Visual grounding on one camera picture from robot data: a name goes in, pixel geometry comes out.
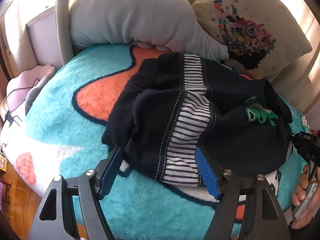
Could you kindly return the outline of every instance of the pink object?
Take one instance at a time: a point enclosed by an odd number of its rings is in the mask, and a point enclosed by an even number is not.
[[[33,186],[36,184],[35,167],[30,152],[23,153],[17,158],[16,167],[27,183]]]
[[[7,85],[7,95],[17,88],[32,87],[32,85],[36,86],[38,84],[38,81],[35,81],[36,78],[41,80],[52,68],[51,65],[47,64],[45,66],[36,66],[31,70],[23,71],[18,77],[9,81]],[[15,90],[7,97],[7,104],[10,112],[26,99],[30,89],[31,88]]]

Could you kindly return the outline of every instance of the flower print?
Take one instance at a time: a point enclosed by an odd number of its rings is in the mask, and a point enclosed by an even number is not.
[[[218,3],[218,2],[215,2],[215,3],[214,3],[214,7],[215,7],[216,9],[220,9],[221,4],[220,4],[220,3]]]
[[[242,36],[242,35],[238,36],[238,41],[240,41],[240,42],[244,42],[244,38],[243,38],[243,36]]]
[[[265,43],[265,44],[270,44],[270,43],[271,43],[271,39],[270,39],[270,38],[265,38],[264,43]]]
[[[224,20],[224,19],[219,19],[219,23],[221,23],[221,24],[226,24],[226,21]]]
[[[262,38],[263,38],[263,35],[260,33],[256,33],[256,36],[257,36],[257,39],[259,39],[259,40],[262,40]]]
[[[229,15],[229,13],[228,12],[223,12],[223,13],[221,13],[221,18],[227,18],[228,17],[228,15]]]

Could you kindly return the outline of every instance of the green logo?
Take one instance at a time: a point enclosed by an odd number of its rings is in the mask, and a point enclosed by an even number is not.
[[[257,119],[259,123],[265,123],[268,118],[271,125],[276,125],[272,119],[278,119],[278,116],[273,111],[259,107],[247,107],[246,109],[248,114],[248,122],[254,122]]]

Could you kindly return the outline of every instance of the fleece blanket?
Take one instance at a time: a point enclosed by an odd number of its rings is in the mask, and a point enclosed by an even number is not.
[[[79,176],[108,156],[101,142],[108,115],[129,78],[155,49],[130,45],[93,46],[57,72],[34,101],[25,119],[21,143],[8,156],[24,180],[43,195],[56,174]],[[293,132],[308,131],[301,113],[290,106]],[[302,171],[296,150],[267,176],[283,209]],[[202,239],[217,201],[205,188],[172,187],[149,179],[123,163],[111,192],[101,201],[108,224],[121,239]],[[232,234],[238,234],[244,211],[239,199]],[[81,222],[81,209],[75,199]]]

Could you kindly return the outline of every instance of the metal screw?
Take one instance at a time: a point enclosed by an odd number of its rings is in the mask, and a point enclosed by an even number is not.
[[[59,181],[60,179],[61,179],[60,175],[54,176],[54,178],[53,178],[54,181]]]
[[[87,170],[87,171],[85,172],[85,174],[86,174],[87,176],[91,176],[91,175],[94,174],[94,170],[93,170],[93,169]]]
[[[230,170],[230,169],[225,169],[225,170],[223,171],[223,174],[226,175],[226,176],[230,176],[230,175],[232,174],[232,170]]]
[[[258,180],[264,180],[266,177],[263,176],[262,174],[257,175]]]

